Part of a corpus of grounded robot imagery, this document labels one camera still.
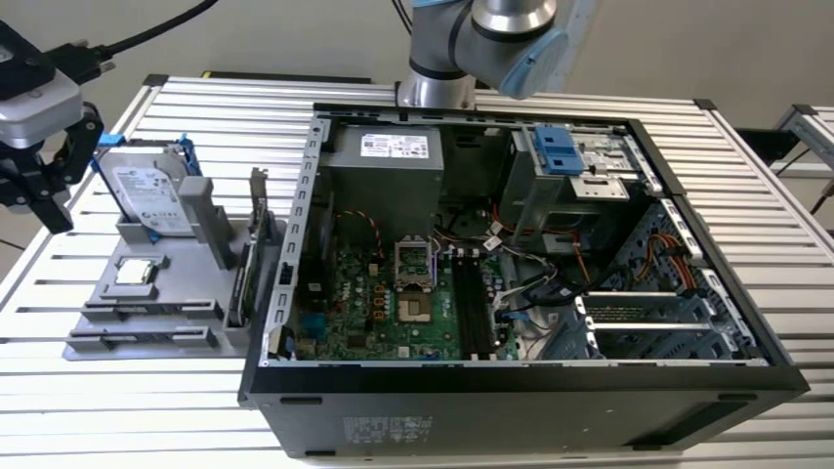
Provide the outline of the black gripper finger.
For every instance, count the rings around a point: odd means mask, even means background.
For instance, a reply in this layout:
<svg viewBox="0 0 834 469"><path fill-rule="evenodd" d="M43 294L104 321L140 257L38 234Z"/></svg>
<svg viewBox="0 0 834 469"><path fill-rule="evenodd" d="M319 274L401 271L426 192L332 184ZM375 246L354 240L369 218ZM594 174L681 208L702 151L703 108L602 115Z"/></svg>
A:
<svg viewBox="0 0 834 469"><path fill-rule="evenodd" d="M66 129L63 146L52 160L42 166L40 175L32 179L32 212L43 226L54 234L74 228L72 218L66 208L67 189L78 184L96 151L104 125L94 103L83 103L83 118Z"/></svg>
<svg viewBox="0 0 834 469"><path fill-rule="evenodd" d="M32 195L24 172L40 164L40 146L26 149L2 147L2 204L15 214L32 214Z"/></svg>

